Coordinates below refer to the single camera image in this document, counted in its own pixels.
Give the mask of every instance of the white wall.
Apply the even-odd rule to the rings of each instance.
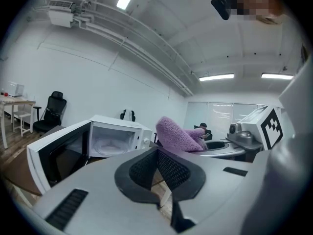
[[[118,50],[121,54],[109,70]],[[187,103],[166,78],[94,33],[30,23],[2,64],[0,88],[7,81],[23,84],[24,94],[36,105],[45,108],[53,91],[64,93],[63,126],[94,114],[117,117],[125,108],[152,130],[161,116],[183,126]]]
[[[230,102],[247,104],[265,104],[282,107],[278,100],[279,94],[266,92],[232,92],[232,93],[206,93],[189,96],[188,102]]]

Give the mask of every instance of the towel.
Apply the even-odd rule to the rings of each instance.
[[[165,149],[174,148],[186,152],[206,149],[200,142],[200,136],[204,135],[203,129],[185,131],[169,117],[161,117],[156,123],[156,133]]]

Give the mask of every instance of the microwave door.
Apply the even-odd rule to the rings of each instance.
[[[87,163],[89,133],[88,120],[27,146],[29,169],[42,194]]]

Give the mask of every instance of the microwave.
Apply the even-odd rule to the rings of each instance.
[[[14,82],[8,82],[7,92],[10,96],[22,96],[24,91],[24,85]]]
[[[95,115],[27,146],[32,178],[41,194],[84,167],[90,157],[108,158],[148,148],[152,130],[126,120]]]

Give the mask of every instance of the desk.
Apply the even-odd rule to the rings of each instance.
[[[3,96],[0,95],[0,118],[1,118],[1,132],[2,132],[2,140],[3,140],[3,145],[4,148],[7,149],[8,145],[6,143],[6,136],[5,136],[5,128],[4,128],[4,107],[6,105],[11,105],[12,106],[12,111],[11,111],[11,123],[13,123],[13,107],[14,105],[23,105],[23,104],[29,104],[31,106],[30,110],[30,132],[33,132],[33,123],[34,123],[34,105],[35,101],[28,101],[23,98],[19,97],[10,97],[10,96]]]

